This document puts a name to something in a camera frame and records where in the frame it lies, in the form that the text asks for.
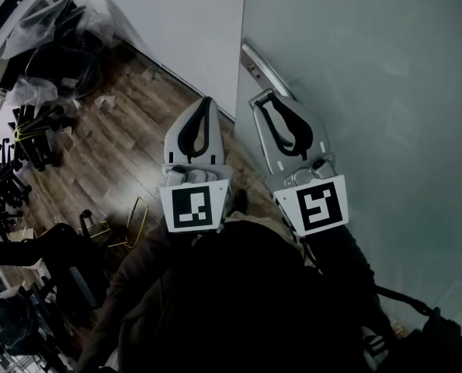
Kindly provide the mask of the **silver door lever handle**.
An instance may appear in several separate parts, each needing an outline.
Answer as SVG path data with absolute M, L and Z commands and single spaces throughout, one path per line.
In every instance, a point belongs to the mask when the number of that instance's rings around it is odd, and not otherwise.
M 279 76 L 273 66 L 268 64 L 247 41 L 244 41 L 241 45 L 240 63 L 260 88 L 260 92 L 248 101 L 251 110 L 255 109 L 257 102 L 268 102 L 268 95 L 272 93 L 283 102 L 288 110 L 295 111 L 294 104 L 292 103 L 295 97 L 285 81 Z

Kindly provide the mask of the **pile of black chair bases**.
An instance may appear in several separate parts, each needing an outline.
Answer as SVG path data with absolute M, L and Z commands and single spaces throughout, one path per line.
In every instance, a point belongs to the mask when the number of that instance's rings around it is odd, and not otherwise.
M 15 108 L 12 114 L 12 136 L 0 141 L 0 242 L 9 241 L 11 227 L 23 216 L 20 208 L 30 200 L 32 187 L 16 173 L 25 162 L 39 172 L 47 166 L 58 167 L 60 158 L 51 149 L 48 135 L 71 130 L 75 125 L 75 119 L 66 116 L 61 105 L 25 105 Z

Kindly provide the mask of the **person's right forearm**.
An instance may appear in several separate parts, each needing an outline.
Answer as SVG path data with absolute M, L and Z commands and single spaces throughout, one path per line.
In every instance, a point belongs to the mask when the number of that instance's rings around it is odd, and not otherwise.
M 374 272 L 346 226 L 307 235 L 304 241 L 331 288 L 356 298 L 376 294 Z

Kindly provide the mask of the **yellow metal chair frame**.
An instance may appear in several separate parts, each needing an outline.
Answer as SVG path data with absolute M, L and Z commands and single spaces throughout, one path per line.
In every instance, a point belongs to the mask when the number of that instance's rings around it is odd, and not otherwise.
M 117 225 L 107 219 L 96 220 L 90 210 L 84 210 L 79 215 L 78 234 L 87 239 L 99 240 L 102 251 L 116 248 L 134 249 L 144 234 L 148 213 L 149 206 L 141 196 L 138 196 L 131 206 L 124 225 Z

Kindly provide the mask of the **black waist pack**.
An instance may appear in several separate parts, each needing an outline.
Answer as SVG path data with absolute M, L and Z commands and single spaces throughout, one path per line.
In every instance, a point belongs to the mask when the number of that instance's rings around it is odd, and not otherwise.
M 377 286 L 377 293 L 410 305 L 428 318 L 422 329 L 395 340 L 375 373 L 462 373 L 461 326 L 441 316 L 439 308 Z

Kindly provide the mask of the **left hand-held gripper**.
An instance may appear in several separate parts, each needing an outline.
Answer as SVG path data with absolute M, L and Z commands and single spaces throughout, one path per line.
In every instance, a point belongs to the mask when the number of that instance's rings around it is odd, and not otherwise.
M 221 229 L 231 194 L 231 167 L 224 164 L 219 109 L 205 96 L 187 107 L 165 135 L 166 183 L 159 190 L 168 230 Z

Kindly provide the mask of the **person's left forearm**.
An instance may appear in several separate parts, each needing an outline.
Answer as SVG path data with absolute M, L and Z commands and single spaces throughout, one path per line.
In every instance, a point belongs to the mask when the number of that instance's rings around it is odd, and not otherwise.
M 110 286 L 108 299 L 126 311 L 132 309 L 151 286 L 190 246 L 193 237 L 171 233 L 166 222 L 160 221 L 123 260 Z

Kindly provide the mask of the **person's black shoe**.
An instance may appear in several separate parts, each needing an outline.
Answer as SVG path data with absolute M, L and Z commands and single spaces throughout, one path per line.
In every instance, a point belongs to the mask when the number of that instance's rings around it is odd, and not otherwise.
M 238 212 L 241 214 L 246 214 L 248 210 L 248 195 L 245 189 L 236 190 L 234 193 L 234 198 L 231 203 L 231 209 L 229 211 L 229 216 Z

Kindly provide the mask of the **plastic-wrapped black office chair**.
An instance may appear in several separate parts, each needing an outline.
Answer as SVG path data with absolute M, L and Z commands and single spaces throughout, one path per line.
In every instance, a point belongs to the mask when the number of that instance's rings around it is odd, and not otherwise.
M 51 99 L 76 99 L 101 79 L 100 58 L 120 39 L 111 18 L 74 0 L 58 0 L 19 21 L 6 41 L 0 91 L 18 83 L 53 86 Z
M 0 293 L 0 354 L 42 356 L 43 337 L 28 291 L 22 286 Z

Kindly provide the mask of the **person's dark-clothed torso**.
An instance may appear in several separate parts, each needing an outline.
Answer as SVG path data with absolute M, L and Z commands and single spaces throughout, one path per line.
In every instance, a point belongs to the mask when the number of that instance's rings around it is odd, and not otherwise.
M 111 354 L 119 373 L 367 373 L 364 330 L 394 342 L 376 291 L 372 298 L 343 295 L 316 265 L 286 271 L 205 263 L 193 253 L 202 236 L 191 236 L 132 309 L 107 295 L 76 373 L 96 373 Z

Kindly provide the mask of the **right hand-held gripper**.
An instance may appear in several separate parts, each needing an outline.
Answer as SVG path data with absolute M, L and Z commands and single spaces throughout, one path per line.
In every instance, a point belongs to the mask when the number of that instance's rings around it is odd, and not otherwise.
M 269 107 L 282 118 L 292 141 L 274 124 Z M 346 180 L 335 171 L 334 154 L 322 151 L 321 142 L 328 149 L 328 136 L 320 118 L 275 93 L 272 102 L 254 102 L 252 111 L 266 165 L 273 174 L 267 178 L 267 188 L 292 233 L 305 237 L 347 224 Z

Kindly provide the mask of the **frosted glass door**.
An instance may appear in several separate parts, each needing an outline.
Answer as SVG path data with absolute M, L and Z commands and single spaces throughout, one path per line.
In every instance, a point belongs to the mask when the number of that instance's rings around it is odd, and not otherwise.
M 377 283 L 462 327 L 462 0 L 245 0 L 242 34 L 323 120 Z

